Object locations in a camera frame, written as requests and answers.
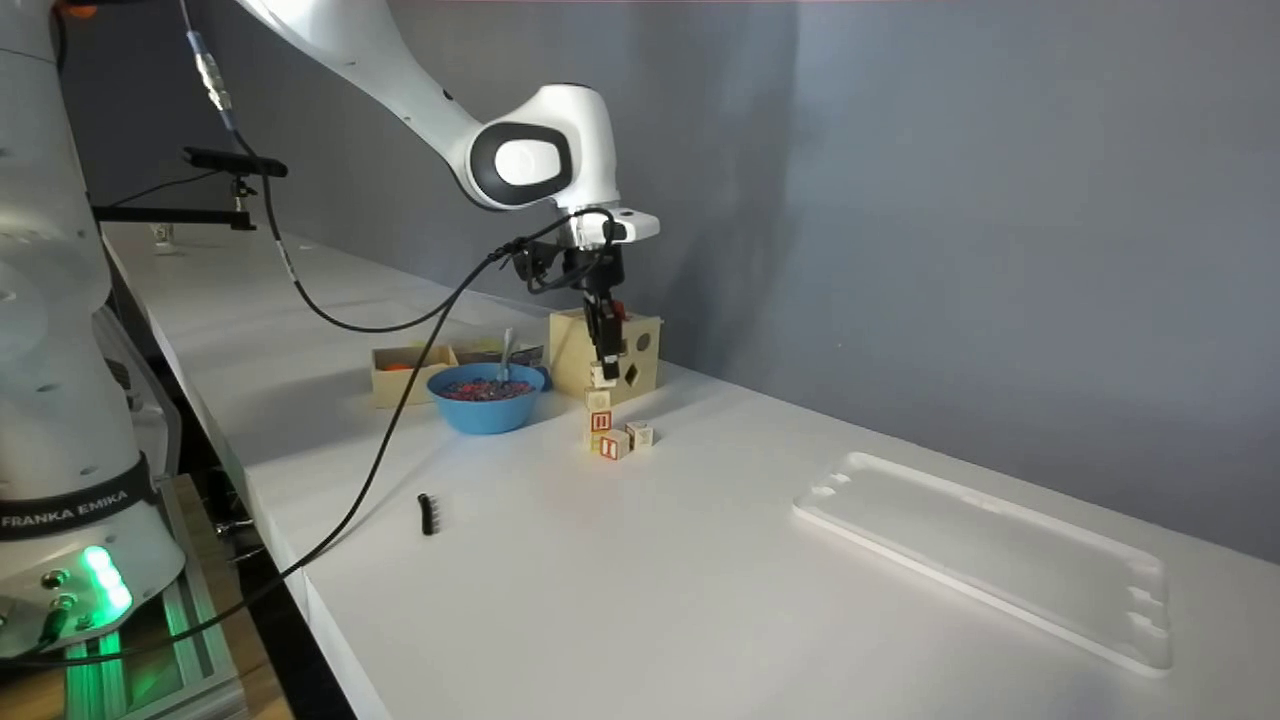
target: small black object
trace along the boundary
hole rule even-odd
[[[432,497],[414,497],[414,509],[425,515],[425,535],[435,535],[435,506],[432,506]]]
[[[205,211],[205,210],[90,210],[101,225],[229,225],[236,233],[251,233],[248,211]]]
[[[233,175],[287,175],[287,166],[275,155],[240,155],[240,154],[212,154],[188,150],[190,168],[233,173]]]

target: transparent lid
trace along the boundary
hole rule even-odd
[[[1166,577],[1143,547],[859,451],[797,515],[1104,661],[1172,663]]]

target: wooden block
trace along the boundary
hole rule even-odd
[[[613,384],[613,403],[643,397],[658,384],[658,318],[624,320],[621,381]],[[596,346],[578,307],[549,318],[549,373],[565,397],[587,401],[599,390]]]
[[[587,425],[587,428],[592,428],[592,438],[596,438],[596,434],[613,434],[613,411],[592,411],[592,425]]]
[[[632,438],[632,448],[651,448],[655,446],[651,425],[626,425],[626,438]]]
[[[632,451],[632,438],[626,434],[599,434],[596,438],[596,451],[607,456],[607,461],[621,461]]]
[[[613,393],[587,393],[587,411],[613,411]]]

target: gray wall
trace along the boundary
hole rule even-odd
[[[188,144],[225,150],[219,125],[195,92],[174,0],[109,4],[96,21],[67,23],[65,96],[96,206],[190,175]],[[229,183],[181,183],[134,206],[225,210]]]
[[[1280,559],[1280,4],[425,4],[476,111],[596,85],[668,358]],[[285,222],[456,279],[533,229],[212,4]]]

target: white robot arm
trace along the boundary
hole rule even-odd
[[[184,570],[90,334],[112,273],[48,7],[0,0],[0,661],[125,625]]]
[[[599,381],[613,384],[624,351],[624,314],[613,302],[613,289],[624,279],[621,243],[655,236],[658,222],[621,210],[613,125],[599,92],[545,85],[517,111],[478,125],[410,61],[385,0],[240,4],[293,48],[401,116],[450,166],[476,206],[517,211],[551,202],[567,211],[573,254],[587,255],[573,289],[584,297]],[[201,40],[190,48],[212,104],[225,107],[212,61],[205,61]]]

